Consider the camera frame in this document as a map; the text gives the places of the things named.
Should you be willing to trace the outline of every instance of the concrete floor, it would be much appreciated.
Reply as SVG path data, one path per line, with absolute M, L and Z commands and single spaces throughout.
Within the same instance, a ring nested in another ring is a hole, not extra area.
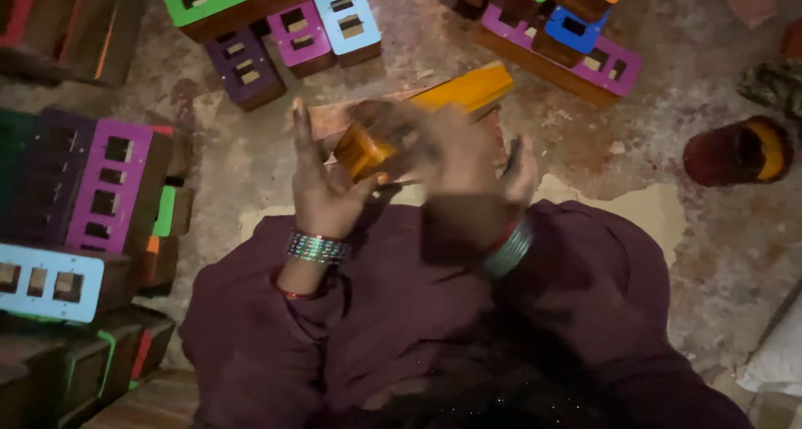
M 302 81 L 283 69 L 286 96 L 250 114 L 228 101 L 204 49 L 172 26 L 161 0 L 150 0 L 124 89 L 6 83 L 0 106 L 38 111 L 57 104 L 194 133 L 192 229 L 181 240 L 173 294 L 149 303 L 181 321 L 196 273 L 239 244 L 240 214 L 292 204 L 293 97 L 319 105 L 416 89 L 497 59 L 469 41 L 472 22 L 440 0 L 369 1 L 383 32 L 381 59 Z M 737 95 L 735 84 L 742 69 L 777 54 L 784 27 L 802 16 L 798 1 L 779 0 L 779 14 L 750 32 L 724 0 L 622 0 L 605 33 L 640 51 L 644 68 L 632 94 L 607 110 L 508 64 L 516 89 L 504 101 L 504 129 L 534 136 L 544 152 L 541 174 L 600 199 L 676 183 L 688 229 L 670 270 L 670 339 L 708 382 L 725 389 L 800 278 L 795 203 L 802 200 L 802 172 L 767 186 L 701 188 L 685 174 L 682 150 L 703 130 L 772 115 Z M 616 141 L 626 147 L 623 155 L 608 152 Z M 177 343 L 168 361 L 188 366 Z

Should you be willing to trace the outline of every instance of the maroon clothing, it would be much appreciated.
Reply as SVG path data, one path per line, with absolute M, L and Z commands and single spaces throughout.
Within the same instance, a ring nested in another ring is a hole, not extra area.
M 501 293 L 558 333 L 638 426 L 751 427 L 668 345 L 668 272 L 654 240 L 576 202 L 541 201 L 527 218 L 535 242 Z M 451 341 L 494 308 L 491 286 L 464 268 L 423 264 L 420 221 L 419 208 L 389 206 L 358 224 L 355 257 L 330 269 L 313 300 L 287 301 L 269 283 L 293 216 L 266 217 L 204 268 L 180 328 L 200 416 L 220 427 L 301 428 L 461 355 L 466 347 Z

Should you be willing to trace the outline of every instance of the woman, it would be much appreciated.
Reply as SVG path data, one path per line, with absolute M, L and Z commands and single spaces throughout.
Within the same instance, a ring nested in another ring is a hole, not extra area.
M 493 142 L 456 110 L 394 106 L 384 121 L 426 146 L 426 205 L 366 205 L 386 175 L 340 185 L 300 101 L 294 119 L 296 215 L 195 281 L 180 335 L 197 423 L 751 427 L 668 344 L 654 240 L 576 202 L 526 209 L 530 141 L 496 178 Z

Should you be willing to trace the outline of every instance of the glittery bangle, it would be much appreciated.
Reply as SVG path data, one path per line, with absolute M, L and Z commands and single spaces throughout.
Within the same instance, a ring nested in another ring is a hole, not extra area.
M 350 246 L 337 239 L 296 230 L 289 238 L 287 253 L 301 260 L 340 264 L 350 256 Z
M 501 279 L 515 269 L 534 240 L 526 218 L 521 218 L 505 243 L 485 259 L 482 269 L 494 279 Z

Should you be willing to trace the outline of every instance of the finger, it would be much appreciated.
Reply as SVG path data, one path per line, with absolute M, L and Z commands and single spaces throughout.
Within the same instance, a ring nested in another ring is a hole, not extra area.
M 375 191 L 379 185 L 384 185 L 387 183 L 387 179 L 387 174 L 384 172 L 371 175 L 370 177 L 365 178 L 354 185 L 354 187 L 348 191 L 348 195 L 354 200 L 364 202 L 368 197 L 371 196 L 371 194 L 373 194 L 373 191 Z

